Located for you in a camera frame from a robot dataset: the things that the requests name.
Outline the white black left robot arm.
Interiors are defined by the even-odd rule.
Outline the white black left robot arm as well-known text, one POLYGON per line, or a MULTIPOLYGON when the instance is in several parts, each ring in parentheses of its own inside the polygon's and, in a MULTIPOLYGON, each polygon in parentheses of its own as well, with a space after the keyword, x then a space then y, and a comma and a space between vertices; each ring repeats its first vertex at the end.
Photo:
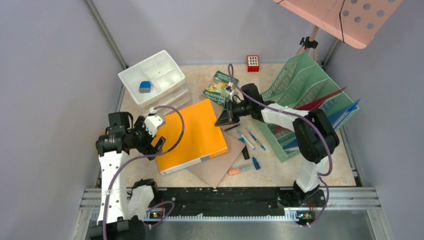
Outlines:
POLYGON ((124 167, 132 149, 149 160, 161 153, 165 138, 160 137, 156 145, 152 142, 166 120, 160 114, 151 113, 134 120, 129 112, 114 112, 108 115, 108 122, 105 133, 95 143, 101 167, 101 202, 97 224, 88 229, 88 237, 91 240, 143 240, 144 222, 137 215, 130 215, 124 167))

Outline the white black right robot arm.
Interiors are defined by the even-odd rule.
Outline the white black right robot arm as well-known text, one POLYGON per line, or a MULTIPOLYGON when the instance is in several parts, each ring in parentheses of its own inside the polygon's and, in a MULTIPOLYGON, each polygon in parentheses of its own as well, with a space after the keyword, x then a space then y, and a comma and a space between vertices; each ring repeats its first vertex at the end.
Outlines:
POLYGON ((241 117, 250 116, 262 123, 294 132, 304 161, 287 203, 291 206, 307 206, 318 193, 322 177, 331 173, 331 157, 340 144, 328 117, 319 108, 311 111, 296 110, 274 101, 265 101, 253 83, 242 86, 240 91, 243 99, 226 100, 214 125, 221 127, 235 124, 241 117))

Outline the orange folder binder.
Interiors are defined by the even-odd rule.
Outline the orange folder binder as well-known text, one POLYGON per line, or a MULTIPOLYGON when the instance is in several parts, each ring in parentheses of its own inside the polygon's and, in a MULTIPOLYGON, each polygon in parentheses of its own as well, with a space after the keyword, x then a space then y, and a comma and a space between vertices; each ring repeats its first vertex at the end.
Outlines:
POLYGON ((159 174, 169 175, 212 158, 226 154, 229 147, 210 99, 204 99, 179 111, 184 133, 179 144, 169 153, 155 158, 159 174))

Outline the red plastic folder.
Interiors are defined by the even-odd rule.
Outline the red plastic folder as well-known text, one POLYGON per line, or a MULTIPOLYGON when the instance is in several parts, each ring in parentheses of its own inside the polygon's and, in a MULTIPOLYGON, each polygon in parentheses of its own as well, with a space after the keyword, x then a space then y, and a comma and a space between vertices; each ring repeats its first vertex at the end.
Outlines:
POLYGON ((285 94, 278 103, 296 110, 310 111, 320 108, 327 116, 331 116, 352 103, 352 100, 345 94, 345 89, 346 87, 331 86, 328 90, 323 83, 317 83, 294 99, 288 100, 289 95, 285 94))

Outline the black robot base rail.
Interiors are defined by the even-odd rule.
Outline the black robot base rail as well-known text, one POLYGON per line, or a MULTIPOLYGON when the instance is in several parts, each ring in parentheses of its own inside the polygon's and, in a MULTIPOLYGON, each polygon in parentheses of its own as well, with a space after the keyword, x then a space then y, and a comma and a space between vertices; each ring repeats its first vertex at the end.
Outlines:
POLYGON ((327 198, 322 189, 316 187, 311 193, 301 193, 292 187, 168 187, 153 189, 153 207, 164 201, 173 201, 175 206, 199 204, 217 206, 260 205, 264 207, 320 208, 327 198))

